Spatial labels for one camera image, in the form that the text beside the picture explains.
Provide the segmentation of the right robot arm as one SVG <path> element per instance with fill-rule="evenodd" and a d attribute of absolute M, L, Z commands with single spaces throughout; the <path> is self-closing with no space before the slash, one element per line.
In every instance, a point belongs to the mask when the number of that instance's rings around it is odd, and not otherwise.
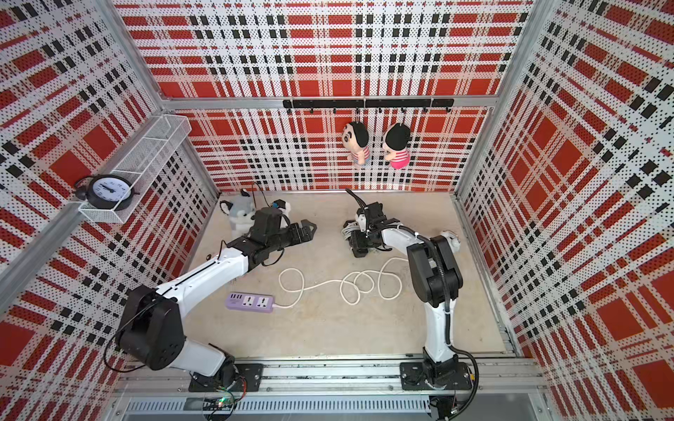
<path fill-rule="evenodd" d="M 456 262 L 458 240 L 439 235 L 428 238 L 384 215 L 381 203 L 368 205 L 355 197 L 356 218 L 343 232 L 356 258 L 368 252 L 397 250 L 407 255 L 412 287 L 424 305 L 426 340 L 419 364 L 403 363 L 402 387 L 406 390 L 472 390 L 477 387 L 475 362 L 460 358 L 469 353 L 454 342 L 454 315 L 463 276 Z"/>

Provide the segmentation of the black power strip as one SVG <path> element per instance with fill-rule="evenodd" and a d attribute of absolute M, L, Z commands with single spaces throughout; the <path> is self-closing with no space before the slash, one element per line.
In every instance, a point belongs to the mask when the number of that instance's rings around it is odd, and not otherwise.
<path fill-rule="evenodd" d="M 344 240 L 349 243 L 352 249 L 359 249 L 363 239 L 363 232 L 356 221 L 348 221 L 342 229 Z"/>

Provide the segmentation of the purple power strip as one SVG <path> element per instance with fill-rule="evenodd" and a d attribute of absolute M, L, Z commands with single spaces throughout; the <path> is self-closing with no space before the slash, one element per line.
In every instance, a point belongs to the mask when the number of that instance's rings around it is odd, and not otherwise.
<path fill-rule="evenodd" d="M 261 294 L 231 292 L 226 299 L 228 310 L 240 312 L 272 313 L 273 305 L 273 296 Z"/>

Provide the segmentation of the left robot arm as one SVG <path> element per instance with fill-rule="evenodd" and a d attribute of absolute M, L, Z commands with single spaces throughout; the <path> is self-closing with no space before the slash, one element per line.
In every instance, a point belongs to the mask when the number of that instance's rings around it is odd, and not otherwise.
<path fill-rule="evenodd" d="M 230 390 L 244 380 L 235 358 L 214 345 L 190 340 L 184 319 L 211 294 L 263 265 L 271 254 L 312 241 L 316 231 L 316 224 L 306 219 L 293 223 L 277 208 L 259 210 L 247 234 L 222 243 L 219 252 L 195 270 L 157 288 L 133 289 L 112 344 L 144 368 L 190 373 L 192 391 Z"/>

